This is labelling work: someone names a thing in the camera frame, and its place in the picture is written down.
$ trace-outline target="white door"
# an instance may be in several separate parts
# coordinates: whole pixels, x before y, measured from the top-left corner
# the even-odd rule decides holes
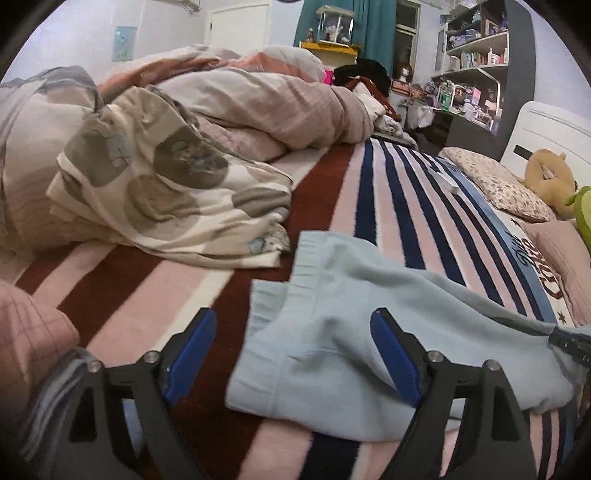
[[[240,55],[267,45],[269,5],[246,5],[211,11],[207,43]]]

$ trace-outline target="blue gripper pad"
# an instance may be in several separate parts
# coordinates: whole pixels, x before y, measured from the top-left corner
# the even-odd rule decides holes
[[[216,336],[216,328],[214,311],[200,309],[187,329],[174,335],[162,350],[160,383],[169,406],[189,395]]]
[[[392,318],[387,319],[380,310],[376,310],[372,314],[370,322],[371,336],[386,364],[398,394],[405,403],[418,407],[423,397],[420,388],[420,373],[389,325],[389,322],[393,321]]]

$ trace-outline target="yellow teddy bear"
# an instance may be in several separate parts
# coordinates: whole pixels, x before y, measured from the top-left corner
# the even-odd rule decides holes
[[[567,206],[566,203],[576,193],[577,183],[566,164],[566,154],[556,155],[550,150],[538,150],[527,163],[525,179],[519,181],[562,219],[574,217],[573,206]]]

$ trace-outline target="navy stripe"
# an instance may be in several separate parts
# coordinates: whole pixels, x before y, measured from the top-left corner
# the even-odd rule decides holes
[[[435,240],[435,244],[437,245],[437,250],[439,251],[439,257],[441,258],[441,263],[443,264],[443,268],[445,269],[446,277],[450,280],[453,280],[456,283],[459,283],[460,285],[466,286],[466,282],[464,280],[464,277],[462,276],[460,267],[457,264],[456,256],[454,255],[452,248],[449,245],[449,241],[445,236],[445,232],[443,231],[441,223],[439,222],[439,218],[437,217],[437,213],[435,212],[433,202],[427,196],[427,193],[425,192],[423,185],[421,185],[416,172],[414,171],[409,160],[404,155],[404,152],[397,145],[392,146],[394,147],[396,153],[402,160],[402,163],[404,163],[404,168],[407,172],[411,184],[413,185],[413,189],[417,195],[421,209],[423,210],[423,214],[425,216],[425,220],[427,221],[427,225],[429,226],[429,228],[431,229],[431,233],[433,234],[433,239]]]
[[[558,409],[558,451],[554,471],[558,470],[558,467],[562,465],[564,455],[564,439],[566,438],[566,421],[568,418],[566,408],[567,406]]]
[[[396,172],[396,168],[394,167],[394,159],[386,148],[386,145],[383,142],[380,142],[380,145],[386,157],[386,177],[388,178],[388,185],[392,194],[394,211],[398,218],[404,264],[407,268],[426,270],[423,253],[418,243],[417,230],[414,227],[413,217],[410,214],[408,203],[404,196],[400,179],[398,178],[398,172]]]
[[[480,252],[478,251],[476,244],[474,242],[474,239],[472,238],[472,235],[470,234],[464,221],[460,218],[456,208],[452,205],[452,203],[450,202],[447,195],[445,195],[445,193],[443,193],[437,180],[435,180],[433,178],[433,176],[429,173],[429,167],[427,165],[425,165],[425,162],[421,161],[421,158],[418,157],[412,151],[411,151],[411,155],[413,155],[413,157],[417,160],[417,162],[419,163],[419,165],[423,169],[423,172],[425,173],[426,177],[428,178],[429,182],[431,183],[433,190],[435,190],[437,192],[437,194],[439,195],[439,197],[441,198],[441,201],[445,205],[445,208],[447,209],[453,223],[456,225],[456,229],[457,229],[458,233],[460,233],[460,236],[462,237],[462,240],[466,246],[466,250],[467,250],[468,254],[470,255],[470,259],[474,263],[474,268],[476,269],[476,272],[478,273],[478,276],[480,277],[480,281],[482,282],[482,285],[484,286],[486,296],[489,299],[491,299],[492,301],[494,301],[495,303],[498,303],[499,305],[503,306],[504,304],[503,304],[503,301],[501,300],[501,295],[499,294],[499,291],[496,288],[495,282],[493,281],[493,279],[491,277],[491,273],[488,271],[486,265],[482,261],[482,256],[481,256]]]
[[[538,480],[546,480],[548,475],[548,464],[550,463],[550,452],[552,450],[552,418],[550,412],[542,414],[542,458],[540,459],[540,470]]]
[[[564,448],[562,453],[562,460],[570,455],[574,448],[574,433],[576,431],[577,423],[579,422],[579,409],[577,406],[577,399],[572,399],[564,406]]]
[[[298,480],[349,480],[360,446],[352,440],[313,433]]]
[[[435,161],[438,162],[438,164],[443,167],[444,171],[449,176],[451,176],[453,178],[454,175],[452,175],[452,173],[449,172],[450,167],[448,165],[446,165],[445,162],[440,161],[436,158],[435,158]],[[491,220],[482,211],[482,209],[478,205],[478,202],[474,198],[472,198],[470,193],[466,190],[465,186],[462,185],[462,182],[458,181],[458,182],[456,182],[456,184],[459,186],[459,188],[462,190],[464,195],[468,198],[468,201],[470,201],[470,203],[476,209],[476,211],[478,212],[478,214],[480,215],[480,217],[482,218],[484,223],[487,225],[489,230],[495,236],[497,242],[500,244],[501,248],[503,249],[503,252],[505,252],[506,258],[508,259],[509,263],[513,267],[513,270],[515,271],[515,275],[517,276],[517,279],[519,279],[519,283],[521,284],[521,286],[523,287],[523,289],[525,291],[525,295],[527,296],[527,299],[531,305],[531,309],[534,313],[535,318],[543,322],[544,317],[541,314],[540,307],[538,305],[538,302],[535,299],[535,295],[531,291],[531,288],[530,288],[529,284],[527,283],[527,279],[525,278],[525,275],[523,274],[523,272],[521,271],[521,269],[517,265],[517,261],[515,260],[515,258],[511,254],[511,250],[509,250],[509,246],[503,241],[501,234],[496,230],[496,228],[491,223]],[[501,261],[501,258],[499,256],[496,248],[494,248],[492,246],[490,237],[484,232],[482,226],[480,225],[480,222],[478,222],[476,220],[476,218],[474,217],[474,214],[472,213],[472,210],[468,208],[467,204],[464,202],[462,197],[460,197],[459,195],[454,195],[454,197],[457,199],[458,203],[462,206],[462,208],[464,209],[466,214],[469,215],[470,219],[472,220],[472,222],[474,223],[474,225],[478,229],[478,231],[482,237],[482,240],[485,242],[485,245],[487,246],[488,250],[491,252],[491,255],[492,255],[492,258],[495,262],[495,265],[496,265],[499,273],[501,274],[501,277],[502,277],[503,281],[505,282],[505,285],[507,286],[509,293],[511,294],[511,298],[515,302],[515,306],[517,308],[517,311],[519,313],[521,313],[522,315],[527,316],[527,312],[525,311],[525,306],[523,304],[523,301],[521,300],[521,296],[517,292],[517,288],[516,288],[515,284],[513,283],[513,281],[511,280],[511,277],[509,276],[509,272],[505,268],[505,265]]]
[[[361,165],[355,236],[372,242],[374,245],[377,244],[374,199],[374,146],[371,140],[367,140],[365,143],[365,154]]]

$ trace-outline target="white headboard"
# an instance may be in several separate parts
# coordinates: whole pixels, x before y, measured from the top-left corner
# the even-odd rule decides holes
[[[523,178],[529,156],[542,148],[557,155],[566,153],[566,163],[579,188],[591,186],[591,120],[544,103],[526,103],[501,163]]]

